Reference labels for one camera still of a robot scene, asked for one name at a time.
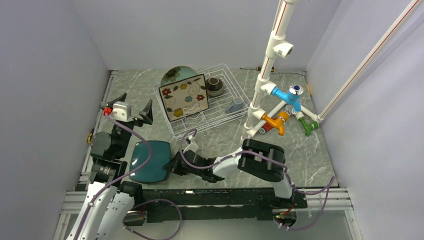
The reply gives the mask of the dark teal square plate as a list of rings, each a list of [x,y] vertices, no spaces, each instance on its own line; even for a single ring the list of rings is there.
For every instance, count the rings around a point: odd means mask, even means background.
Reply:
[[[171,160],[171,145],[160,140],[148,140],[147,142],[151,146],[152,156],[143,168],[130,174],[129,179],[142,184],[162,182],[168,177],[168,172],[163,167]],[[149,154],[148,147],[142,141],[137,142],[132,152],[129,171],[142,165]]]

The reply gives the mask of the brown rectangular floral plate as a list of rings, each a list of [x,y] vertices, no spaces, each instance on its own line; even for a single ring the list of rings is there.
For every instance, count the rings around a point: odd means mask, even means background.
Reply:
[[[169,122],[189,117],[209,109],[209,97],[204,74],[198,74],[158,89]]]

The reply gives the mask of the teal flower ceramic plate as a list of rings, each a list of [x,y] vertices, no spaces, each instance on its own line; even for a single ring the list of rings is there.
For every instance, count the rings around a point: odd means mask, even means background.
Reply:
[[[160,81],[160,86],[165,86],[174,82],[178,82],[187,78],[196,76],[197,72],[189,66],[175,66],[168,70]]]

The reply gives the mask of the brown patterned ceramic bowl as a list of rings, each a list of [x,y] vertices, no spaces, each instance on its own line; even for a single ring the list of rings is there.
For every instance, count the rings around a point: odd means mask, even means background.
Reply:
[[[210,97],[218,97],[224,92],[224,84],[218,77],[210,77],[206,80],[206,93]]]

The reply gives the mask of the grey dotted ceramic mug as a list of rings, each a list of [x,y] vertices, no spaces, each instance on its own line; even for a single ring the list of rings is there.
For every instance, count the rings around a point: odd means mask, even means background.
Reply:
[[[244,101],[241,97],[234,97],[230,104],[225,108],[226,114],[234,114],[244,108]]]

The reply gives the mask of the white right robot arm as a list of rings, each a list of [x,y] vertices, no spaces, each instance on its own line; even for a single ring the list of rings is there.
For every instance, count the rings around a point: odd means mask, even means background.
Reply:
[[[249,138],[226,156],[206,158],[193,150],[179,150],[162,168],[179,176],[193,174],[209,183],[223,181],[241,171],[270,183],[276,203],[287,208],[295,201],[295,194],[286,176],[285,162],[282,147]]]

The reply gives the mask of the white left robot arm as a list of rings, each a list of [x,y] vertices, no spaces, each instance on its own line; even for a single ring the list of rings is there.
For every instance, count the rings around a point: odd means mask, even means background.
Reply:
[[[150,99],[137,116],[127,103],[127,94],[99,108],[114,126],[111,132],[96,132],[90,139],[90,156],[93,166],[88,178],[84,202],[70,230],[68,240],[110,240],[130,210],[139,209],[144,203],[141,184],[124,181],[128,162],[122,158],[132,136],[140,135],[134,127],[153,124]]]

